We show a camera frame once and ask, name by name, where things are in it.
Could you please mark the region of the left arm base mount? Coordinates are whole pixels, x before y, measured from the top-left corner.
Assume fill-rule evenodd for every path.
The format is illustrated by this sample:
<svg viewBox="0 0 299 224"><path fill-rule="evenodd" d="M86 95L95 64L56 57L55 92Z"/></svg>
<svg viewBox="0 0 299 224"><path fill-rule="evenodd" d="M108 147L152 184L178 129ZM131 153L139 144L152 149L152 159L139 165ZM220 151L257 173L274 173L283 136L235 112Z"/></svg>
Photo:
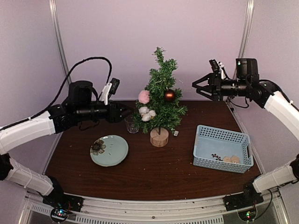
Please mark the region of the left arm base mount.
<svg viewBox="0 0 299 224"><path fill-rule="evenodd" d="M43 198L43 203L53 208L50 212L52 221L60 224L64 222L73 211L81 211L84 199L80 196L65 194L56 178L49 176L49 179L52 182L53 190L47 196L43 196L42 194L40 194L40 196Z"/></svg>

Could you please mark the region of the pink pompom ornament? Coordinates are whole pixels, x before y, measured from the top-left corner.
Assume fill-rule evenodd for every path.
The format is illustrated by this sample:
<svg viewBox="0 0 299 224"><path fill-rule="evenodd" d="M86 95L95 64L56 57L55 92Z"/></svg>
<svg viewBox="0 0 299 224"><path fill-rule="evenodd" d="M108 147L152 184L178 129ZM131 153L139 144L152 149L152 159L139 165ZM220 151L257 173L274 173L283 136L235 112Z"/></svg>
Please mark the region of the pink pompom ornament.
<svg viewBox="0 0 299 224"><path fill-rule="evenodd" d="M150 92L142 90L138 95L138 101L142 104L147 104L150 101Z"/></svg>

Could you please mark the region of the beige burlap bow ornament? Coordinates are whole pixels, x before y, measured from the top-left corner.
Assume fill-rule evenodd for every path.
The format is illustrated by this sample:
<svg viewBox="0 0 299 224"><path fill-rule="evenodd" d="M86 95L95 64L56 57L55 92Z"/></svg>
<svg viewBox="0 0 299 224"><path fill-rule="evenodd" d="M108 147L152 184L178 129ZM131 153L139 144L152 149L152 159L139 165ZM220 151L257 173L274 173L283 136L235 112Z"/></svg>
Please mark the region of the beige burlap bow ornament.
<svg viewBox="0 0 299 224"><path fill-rule="evenodd" d="M232 155L231 157L225 156L222 160L224 162L230 162L230 163L236 163L236 164L240 163L240 158L236 155Z"/></svg>

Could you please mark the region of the white cotton flower ornament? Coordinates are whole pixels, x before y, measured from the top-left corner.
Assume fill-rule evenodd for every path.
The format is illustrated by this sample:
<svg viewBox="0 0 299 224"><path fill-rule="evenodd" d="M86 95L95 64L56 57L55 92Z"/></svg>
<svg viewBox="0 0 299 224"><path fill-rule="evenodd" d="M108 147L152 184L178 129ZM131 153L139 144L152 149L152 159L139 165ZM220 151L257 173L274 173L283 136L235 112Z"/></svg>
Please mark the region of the white cotton flower ornament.
<svg viewBox="0 0 299 224"><path fill-rule="evenodd" d="M156 116L156 112L154 110L150 110L146 106L140 107L138 111L142 118L142 121L144 122L150 121L151 119L154 119Z"/></svg>

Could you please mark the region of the blue plastic basket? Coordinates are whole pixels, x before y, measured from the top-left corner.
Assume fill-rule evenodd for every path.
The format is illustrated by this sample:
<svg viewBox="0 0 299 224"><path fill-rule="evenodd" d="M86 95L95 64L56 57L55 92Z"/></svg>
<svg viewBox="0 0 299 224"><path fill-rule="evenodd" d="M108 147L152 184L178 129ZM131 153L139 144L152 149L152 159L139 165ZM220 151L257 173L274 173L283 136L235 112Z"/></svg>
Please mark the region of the blue plastic basket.
<svg viewBox="0 0 299 224"><path fill-rule="evenodd" d="M193 165L243 174L254 165L249 145L250 138L245 133L198 125L193 149ZM240 163L217 161L211 154L217 154L221 159L236 155L240 158Z"/></svg>

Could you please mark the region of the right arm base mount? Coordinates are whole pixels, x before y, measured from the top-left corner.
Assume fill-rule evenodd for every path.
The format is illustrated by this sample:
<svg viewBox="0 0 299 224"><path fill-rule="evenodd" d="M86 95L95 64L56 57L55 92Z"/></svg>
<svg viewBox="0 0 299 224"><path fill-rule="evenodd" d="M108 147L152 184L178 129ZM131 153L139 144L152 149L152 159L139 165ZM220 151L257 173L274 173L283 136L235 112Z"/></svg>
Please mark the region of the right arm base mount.
<svg viewBox="0 0 299 224"><path fill-rule="evenodd" d="M253 222L258 216L256 206L263 203L264 199L261 193L257 193L251 181L244 185L243 192L225 195L223 202L226 211L236 210L242 221Z"/></svg>

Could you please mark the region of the small green christmas tree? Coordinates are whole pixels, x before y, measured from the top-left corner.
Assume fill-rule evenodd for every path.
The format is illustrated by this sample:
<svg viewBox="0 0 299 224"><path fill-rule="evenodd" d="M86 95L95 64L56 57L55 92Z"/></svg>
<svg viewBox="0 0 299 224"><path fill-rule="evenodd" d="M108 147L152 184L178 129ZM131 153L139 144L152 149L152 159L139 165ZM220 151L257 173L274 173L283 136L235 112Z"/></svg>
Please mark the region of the small green christmas tree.
<svg viewBox="0 0 299 224"><path fill-rule="evenodd" d="M133 122L143 133L149 133L150 143L164 147L170 133L175 133L187 112L180 104L182 90L176 89L173 72L178 68L175 59L165 59L165 50L157 47L153 52L158 68L149 70L149 82L136 101Z"/></svg>

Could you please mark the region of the dark red bauble ornament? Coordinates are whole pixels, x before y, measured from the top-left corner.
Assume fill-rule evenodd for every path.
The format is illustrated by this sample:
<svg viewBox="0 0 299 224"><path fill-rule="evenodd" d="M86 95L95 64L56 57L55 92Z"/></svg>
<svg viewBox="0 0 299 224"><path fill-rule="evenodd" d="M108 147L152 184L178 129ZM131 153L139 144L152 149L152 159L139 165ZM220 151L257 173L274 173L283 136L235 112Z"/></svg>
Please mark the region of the dark red bauble ornament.
<svg viewBox="0 0 299 224"><path fill-rule="evenodd" d="M164 92L164 101L173 102L176 99L176 93L173 89L167 89Z"/></svg>

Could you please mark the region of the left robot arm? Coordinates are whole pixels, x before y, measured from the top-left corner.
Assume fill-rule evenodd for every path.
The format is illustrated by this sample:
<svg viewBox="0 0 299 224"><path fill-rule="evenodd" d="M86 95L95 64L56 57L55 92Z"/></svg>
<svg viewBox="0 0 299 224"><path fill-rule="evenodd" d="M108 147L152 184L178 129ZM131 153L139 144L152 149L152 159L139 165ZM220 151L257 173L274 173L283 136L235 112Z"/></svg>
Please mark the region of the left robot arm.
<svg viewBox="0 0 299 224"><path fill-rule="evenodd" d="M39 174L14 160L8 152L43 136L62 133L83 121L98 123L105 119L118 123L133 112L133 108L109 98L116 93L120 81L113 78L98 97L92 82L76 81L69 86L68 97L60 105L47 108L40 115L0 129L0 179L12 181L24 188L48 196L57 207L67 203L67 196L53 178Z"/></svg>

